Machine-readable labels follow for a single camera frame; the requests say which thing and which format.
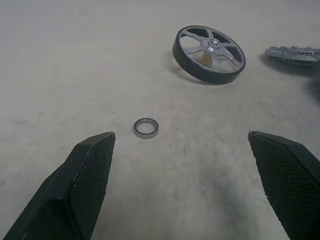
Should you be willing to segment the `spoked rotor with black rim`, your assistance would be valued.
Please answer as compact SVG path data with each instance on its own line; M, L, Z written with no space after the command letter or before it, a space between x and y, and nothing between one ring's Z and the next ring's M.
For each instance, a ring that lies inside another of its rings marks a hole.
M199 45L184 48L181 39L188 37ZM178 65L192 77L211 85L232 83L245 69L246 57L240 46L226 34L201 25L185 26L176 34L172 54ZM228 60L236 70L215 70L218 58Z

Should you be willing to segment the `grey toothed motor lid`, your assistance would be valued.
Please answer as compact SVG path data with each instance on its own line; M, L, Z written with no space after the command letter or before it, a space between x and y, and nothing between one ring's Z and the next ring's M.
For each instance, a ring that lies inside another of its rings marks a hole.
M265 49L264 54L291 65L316 66L320 64L320 48L271 46Z

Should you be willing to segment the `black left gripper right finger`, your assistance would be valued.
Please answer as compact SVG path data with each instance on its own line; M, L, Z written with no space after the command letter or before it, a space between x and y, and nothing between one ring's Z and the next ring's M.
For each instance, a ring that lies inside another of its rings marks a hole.
M304 145L259 131L248 141L265 195L290 240L320 240L320 160Z

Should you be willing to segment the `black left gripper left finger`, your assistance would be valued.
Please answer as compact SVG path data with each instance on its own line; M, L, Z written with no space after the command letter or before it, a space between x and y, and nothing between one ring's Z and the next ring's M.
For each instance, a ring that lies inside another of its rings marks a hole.
M79 142L47 177L3 240L91 240L105 198L116 135Z

